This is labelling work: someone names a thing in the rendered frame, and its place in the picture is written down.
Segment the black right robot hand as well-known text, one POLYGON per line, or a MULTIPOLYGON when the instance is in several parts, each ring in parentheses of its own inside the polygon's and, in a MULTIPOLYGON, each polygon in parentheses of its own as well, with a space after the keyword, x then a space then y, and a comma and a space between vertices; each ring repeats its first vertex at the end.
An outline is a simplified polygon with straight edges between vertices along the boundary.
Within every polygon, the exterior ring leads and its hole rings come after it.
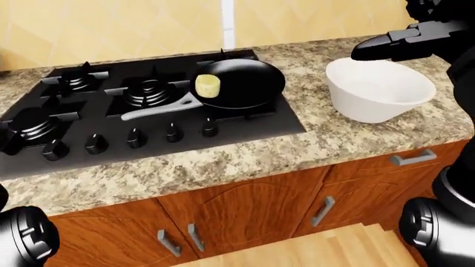
POLYGON ((361 42, 351 59, 403 62, 437 55, 452 62, 475 46, 475 0, 405 1, 417 23, 361 42))

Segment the white bowl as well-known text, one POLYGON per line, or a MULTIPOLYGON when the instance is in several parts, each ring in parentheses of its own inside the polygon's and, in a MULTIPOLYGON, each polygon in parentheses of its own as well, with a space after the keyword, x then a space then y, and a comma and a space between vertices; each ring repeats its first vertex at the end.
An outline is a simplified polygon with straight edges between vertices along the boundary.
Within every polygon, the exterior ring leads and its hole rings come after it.
POLYGON ((325 74, 332 106, 357 122, 386 122, 436 95, 436 86, 425 75, 386 60, 336 59, 325 74))

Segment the yellow cheese block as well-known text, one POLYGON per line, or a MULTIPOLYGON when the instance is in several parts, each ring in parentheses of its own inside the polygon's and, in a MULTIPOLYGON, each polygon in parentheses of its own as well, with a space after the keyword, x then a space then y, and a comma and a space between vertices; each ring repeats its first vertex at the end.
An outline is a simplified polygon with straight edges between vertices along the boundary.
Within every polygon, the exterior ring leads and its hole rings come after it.
POLYGON ((198 75, 194 82, 197 95, 204 98, 215 98, 220 93, 220 79, 215 75, 198 75))

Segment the wooden drawer front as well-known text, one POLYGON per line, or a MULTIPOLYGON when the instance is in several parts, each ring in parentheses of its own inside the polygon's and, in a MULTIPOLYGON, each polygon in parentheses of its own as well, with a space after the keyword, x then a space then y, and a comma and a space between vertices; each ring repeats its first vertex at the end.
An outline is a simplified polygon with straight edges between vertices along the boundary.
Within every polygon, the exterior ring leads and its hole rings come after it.
POLYGON ((461 140, 458 142, 450 142, 426 148, 417 148, 412 151, 400 151, 398 153, 335 164, 325 178, 324 184, 334 184, 337 182, 373 177, 375 175, 419 170, 423 168, 440 168, 442 165, 451 164, 458 157, 459 153, 467 143, 468 140, 461 140), (392 161, 392 158, 395 156, 401 157, 402 159, 420 157, 422 152, 425 150, 434 152, 436 158, 403 166, 398 166, 392 161))

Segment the wooden cabinet door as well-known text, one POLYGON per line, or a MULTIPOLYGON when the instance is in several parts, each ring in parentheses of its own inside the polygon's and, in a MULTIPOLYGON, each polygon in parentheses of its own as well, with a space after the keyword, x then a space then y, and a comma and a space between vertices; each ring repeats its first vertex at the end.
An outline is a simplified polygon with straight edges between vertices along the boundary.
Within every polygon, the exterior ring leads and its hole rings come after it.
POLYGON ((60 247, 45 267, 169 267, 198 256, 156 199, 116 204, 50 218, 60 247), (181 247, 175 257, 157 231, 181 247))
POLYGON ((385 230, 397 228, 404 203, 413 197, 429 197, 433 179, 440 168, 375 175, 322 186, 294 237, 352 224, 380 224, 385 230), (332 196, 335 205, 321 223, 313 227, 311 218, 332 196))
POLYGON ((289 239, 308 211, 329 168, 249 179, 159 197, 198 257, 213 257, 289 239), (201 252, 187 231, 196 224, 201 252))

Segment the black stove knob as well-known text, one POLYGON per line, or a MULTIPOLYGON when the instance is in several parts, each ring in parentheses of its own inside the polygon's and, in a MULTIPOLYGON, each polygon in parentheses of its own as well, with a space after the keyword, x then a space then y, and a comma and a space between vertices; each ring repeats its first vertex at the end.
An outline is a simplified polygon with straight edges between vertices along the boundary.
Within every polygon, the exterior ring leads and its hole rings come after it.
POLYGON ((42 156, 50 162, 58 161, 68 153, 69 147, 60 139, 53 139, 42 150, 42 156))
POLYGON ((126 142, 129 148, 141 148, 145 144, 145 137, 143 136, 143 133, 140 129, 132 128, 128 132, 126 142))
POLYGON ((108 142, 103 137, 103 135, 94 133, 93 135, 90 135, 85 143, 85 150, 90 154, 90 155, 98 155, 100 153, 103 153, 107 150, 108 148, 108 142))
POLYGON ((219 128, 216 121, 211 118, 207 118, 203 124, 201 133, 204 137, 214 137, 218 135, 219 128))
POLYGON ((181 130, 180 126, 172 122, 166 128, 167 142, 175 143, 175 142, 179 142, 181 139, 183 139, 183 131, 181 130))

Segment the large black gas burner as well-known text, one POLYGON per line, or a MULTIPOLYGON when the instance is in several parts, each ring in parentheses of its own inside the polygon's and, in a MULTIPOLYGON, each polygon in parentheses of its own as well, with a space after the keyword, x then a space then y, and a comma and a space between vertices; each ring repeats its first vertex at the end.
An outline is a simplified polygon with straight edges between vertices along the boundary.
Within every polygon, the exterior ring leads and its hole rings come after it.
POLYGON ((51 134, 59 126, 60 120, 42 108, 25 108, 8 123, 9 131, 28 141, 51 134))
POLYGON ((176 86, 157 79, 135 82, 123 91, 123 98, 131 106, 150 108, 161 105, 172 97, 176 86))

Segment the black gas cooktop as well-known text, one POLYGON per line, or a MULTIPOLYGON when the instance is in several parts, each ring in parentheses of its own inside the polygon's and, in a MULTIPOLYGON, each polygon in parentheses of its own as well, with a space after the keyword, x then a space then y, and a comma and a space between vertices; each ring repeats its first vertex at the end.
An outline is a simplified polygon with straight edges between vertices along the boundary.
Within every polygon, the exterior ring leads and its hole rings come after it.
MULTIPOLYGON (((147 67, 154 65, 160 70, 186 73, 191 84, 191 78, 199 68, 198 62, 206 59, 204 55, 209 54, 213 53, 91 64, 91 66, 107 68, 109 72, 108 79, 102 83, 99 90, 93 93, 59 97, 61 103, 85 102, 85 106, 79 112, 80 120, 73 122, 61 139, 69 147, 68 155, 58 161, 50 162, 42 156, 45 146, 24 148, 13 156, 0 152, 0 181, 300 134, 305 131, 282 93, 274 102, 275 112, 272 114, 215 120, 219 133, 214 137, 204 137, 201 133, 204 122, 207 118, 211 118, 205 106, 128 121, 121 120, 122 115, 118 117, 105 115, 112 100, 112 97, 105 93, 105 89, 118 88, 124 78, 144 74, 147 67), (166 128, 172 122, 180 126, 183 131, 183 139, 175 143, 166 140, 166 128), (145 137, 145 144, 141 148, 132 149, 127 145, 127 135, 132 128, 140 129, 145 137), (85 150, 86 140, 93 134, 105 137, 108 142, 105 152, 90 155, 85 150)), ((40 84, 41 78, 48 77, 53 70, 46 76, 33 75, 35 86, 28 88, 19 99, 0 99, 0 119, 12 119, 23 108, 41 106, 48 99, 48 97, 41 97, 45 89, 45 86, 40 84)))

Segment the small black gas burner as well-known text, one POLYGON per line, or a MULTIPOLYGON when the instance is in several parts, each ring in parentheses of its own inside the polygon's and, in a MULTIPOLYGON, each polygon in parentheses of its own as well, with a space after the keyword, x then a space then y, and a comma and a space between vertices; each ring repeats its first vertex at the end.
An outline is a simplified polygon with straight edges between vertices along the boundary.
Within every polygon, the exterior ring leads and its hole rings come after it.
POLYGON ((59 81, 59 84, 62 86, 63 90, 87 90, 94 83, 94 76, 89 74, 68 74, 62 75, 59 81))

